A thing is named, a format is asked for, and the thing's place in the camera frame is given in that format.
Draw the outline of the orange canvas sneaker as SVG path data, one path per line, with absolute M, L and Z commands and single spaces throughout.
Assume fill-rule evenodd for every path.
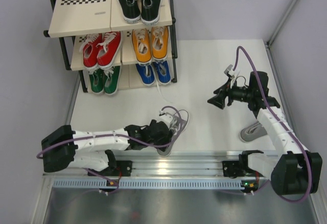
M 170 33 L 168 26 L 153 27 L 151 29 L 152 57 L 155 61 L 165 61 L 168 55 Z
M 152 55 L 147 29 L 133 30 L 131 40 L 137 63 L 140 65 L 149 65 L 152 62 Z

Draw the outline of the green canvas sneaker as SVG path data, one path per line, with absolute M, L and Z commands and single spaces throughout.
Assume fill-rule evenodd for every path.
M 114 66 L 104 70 L 104 92 L 107 95 L 114 95 L 118 90 L 121 67 Z
M 92 73 L 89 73 L 90 88 L 94 94 L 102 94 L 104 91 L 104 82 L 103 82 L 103 70 L 97 69 Z

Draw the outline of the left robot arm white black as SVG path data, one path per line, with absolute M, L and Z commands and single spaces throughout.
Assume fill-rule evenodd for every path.
M 177 132 L 175 122 L 152 120 L 149 125 L 128 125 L 121 129 L 98 132 L 73 130 L 63 125 L 41 141 L 37 158 L 46 173 L 66 168 L 85 168 L 106 176 L 116 171 L 115 151 L 142 150 L 153 147 L 166 150 Z

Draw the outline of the grey canvas sneaker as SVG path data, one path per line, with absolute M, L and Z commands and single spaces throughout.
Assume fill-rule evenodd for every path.
M 267 132 L 260 122 L 255 122 L 243 128 L 239 133 L 240 140 L 244 143 L 250 143 L 266 135 Z
M 172 142 L 168 147 L 166 147 L 164 149 L 157 149 L 157 152 L 160 156 L 168 156 L 171 153 L 174 143 L 179 138 L 179 136 L 184 132 L 184 130 L 187 127 L 187 124 L 189 122 L 189 113 L 185 109 L 173 111 L 170 114 L 173 114 L 173 115 L 176 115 L 179 117 L 179 120 L 178 120 L 179 128 L 177 130 L 172 130 L 173 131 Z

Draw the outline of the red canvas sneaker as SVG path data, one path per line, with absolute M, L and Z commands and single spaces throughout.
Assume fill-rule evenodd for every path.
M 90 73 L 98 68 L 98 44 L 101 42 L 102 33 L 88 34 L 80 46 L 79 52 L 83 55 L 83 65 Z
M 112 67 L 122 42 L 121 31 L 104 33 L 102 42 L 97 44 L 99 47 L 97 62 L 100 69 L 106 70 Z

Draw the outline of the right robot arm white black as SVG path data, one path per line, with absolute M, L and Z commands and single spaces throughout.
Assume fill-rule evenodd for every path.
M 270 182 L 279 196 L 316 193 L 322 169 L 322 157 L 309 152 L 297 142 L 293 130 L 283 116 L 278 101 L 269 95 L 268 74 L 251 72 L 249 84 L 237 85 L 238 75 L 225 71 L 226 83 L 214 91 L 208 100 L 220 109 L 231 106 L 234 101 L 245 102 L 270 138 L 277 159 L 273 160 L 260 150 L 246 150 L 239 155 L 239 171 L 246 176 L 258 172 Z

